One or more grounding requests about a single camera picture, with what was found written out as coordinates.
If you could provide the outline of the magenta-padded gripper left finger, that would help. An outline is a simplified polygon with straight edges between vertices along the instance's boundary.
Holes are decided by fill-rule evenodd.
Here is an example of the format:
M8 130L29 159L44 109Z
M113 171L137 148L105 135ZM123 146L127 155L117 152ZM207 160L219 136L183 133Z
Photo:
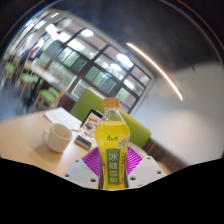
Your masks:
M82 159L75 159L62 177L84 188L98 189L100 180L100 155L97 147Z

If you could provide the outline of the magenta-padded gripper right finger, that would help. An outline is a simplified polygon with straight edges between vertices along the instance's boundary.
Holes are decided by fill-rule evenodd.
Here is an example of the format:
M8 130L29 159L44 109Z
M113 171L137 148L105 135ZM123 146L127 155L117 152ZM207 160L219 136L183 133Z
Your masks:
M166 176L151 156L144 156L132 147L127 148L125 171L129 189L143 187Z

